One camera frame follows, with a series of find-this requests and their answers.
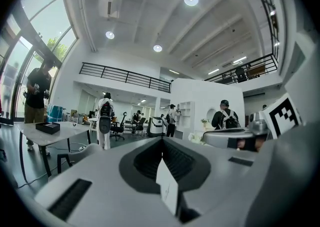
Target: white card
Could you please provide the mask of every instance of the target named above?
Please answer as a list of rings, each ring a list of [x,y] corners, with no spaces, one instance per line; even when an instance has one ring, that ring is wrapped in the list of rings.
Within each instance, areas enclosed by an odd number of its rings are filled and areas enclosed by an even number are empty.
[[[172,176],[163,159],[161,159],[158,166],[155,182],[160,185],[162,201],[175,216],[178,203],[178,183]]]

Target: paper card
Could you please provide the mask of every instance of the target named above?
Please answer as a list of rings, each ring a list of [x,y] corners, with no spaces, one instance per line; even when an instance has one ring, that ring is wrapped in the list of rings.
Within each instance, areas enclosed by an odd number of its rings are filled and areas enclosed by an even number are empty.
[[[175,216],[178,204],[178,183],[172,176],[163,159],[161,159],[158,166],[155,182],[160,185],[162,201]]]
[[[301,124],[299,114],[288,93],[262,111],[273,139]]]

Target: balcony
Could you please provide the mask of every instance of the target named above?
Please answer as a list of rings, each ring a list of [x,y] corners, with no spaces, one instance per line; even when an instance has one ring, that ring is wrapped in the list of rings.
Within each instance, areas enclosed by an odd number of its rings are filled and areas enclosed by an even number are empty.
[[[79,74],[124,82],[149,89],[159,90],[166,93],[171,93],[170,82],[110,66],[82,62],[82,67]]]

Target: white pants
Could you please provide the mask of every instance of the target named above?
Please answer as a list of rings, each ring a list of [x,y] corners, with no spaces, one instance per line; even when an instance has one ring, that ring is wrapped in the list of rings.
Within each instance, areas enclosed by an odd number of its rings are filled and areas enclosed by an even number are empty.
[[[105,150],[110,149],[110,132],[111,131],[109,131],[108,133],[100,132],[99,122],[97,122],[97,124],[96,124],[96,138],[99,141],[99,145]]]

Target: black t-shirt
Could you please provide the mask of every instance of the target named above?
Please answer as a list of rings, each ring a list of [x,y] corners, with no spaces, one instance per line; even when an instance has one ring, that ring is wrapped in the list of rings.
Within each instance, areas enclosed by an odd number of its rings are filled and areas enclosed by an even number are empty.
[[[27,99],[25,103],[32,108],[41,109],[45,107],[44,95],[45,91],[50,89],[51,76],[50,74],[44,74],[39,68],[35,68],[31,71],[28,76],[28,81],[33,87],[35,84],[39,85],[39,93],[32,94],[28,92]]]

